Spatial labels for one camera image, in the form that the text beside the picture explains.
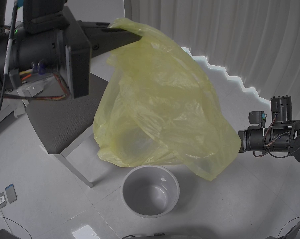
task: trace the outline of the screw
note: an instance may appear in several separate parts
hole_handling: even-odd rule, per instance
[[[95,44],[94,46],[92,46],[92,49],[93,49],[93,50],[98,50],[98,49],[99,49],[99,44],[97,43],[97,44]]]

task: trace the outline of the curtain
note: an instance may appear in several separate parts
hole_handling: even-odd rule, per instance
[[[300,120],[300,0],[124,0],[133,21],[239,76],[259,96],[291,95]]]

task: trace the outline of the white wall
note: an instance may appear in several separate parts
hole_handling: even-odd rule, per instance
[[[12,20],[14,0],[7,0],[5,24]],[[67,6],[77,20],[112,22],[124,17],[124,0],[68,0]],[[23,20],[22,8],[18,10],[17,21]]]

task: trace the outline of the electrical outlet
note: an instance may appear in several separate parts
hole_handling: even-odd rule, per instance
[[[0,193],[0,207],[3,208],[7,205],[7,201],[4,195],[4,192]]]

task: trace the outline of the trash bag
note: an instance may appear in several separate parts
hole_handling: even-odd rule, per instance
[[[216,178],[241,141],[204,71],[155,28],[126,18],[109,27],[142,38],[108,58],[115,72],[93,124],[100,159],[120,167],[185,164],[204,179]]]

